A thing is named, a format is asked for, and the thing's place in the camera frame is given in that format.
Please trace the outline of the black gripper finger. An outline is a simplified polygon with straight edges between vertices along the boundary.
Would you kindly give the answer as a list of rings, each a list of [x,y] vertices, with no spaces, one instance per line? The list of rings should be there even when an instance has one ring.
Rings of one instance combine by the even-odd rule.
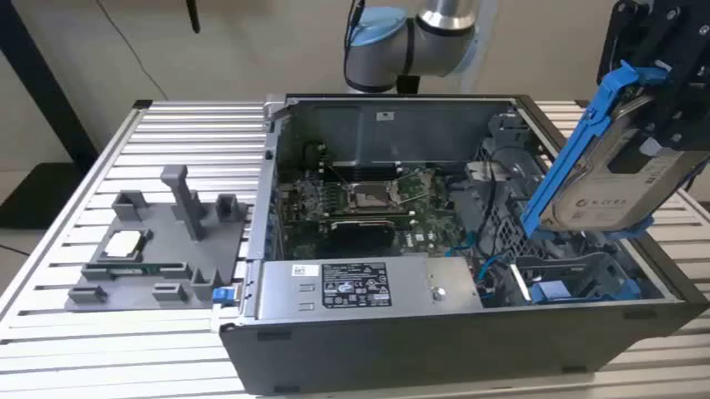
[[[611,8],[608,28],[602,46],[602,55],[596,72],[598,84],[602,83],[602,78],[615,69],[618,41],[632,18],[632,2],[627,0],[616,1]]]
[[[670,67],[642,113],[647,138],[672,150],[708,149],[708,21],[662,20],[646,59]]]

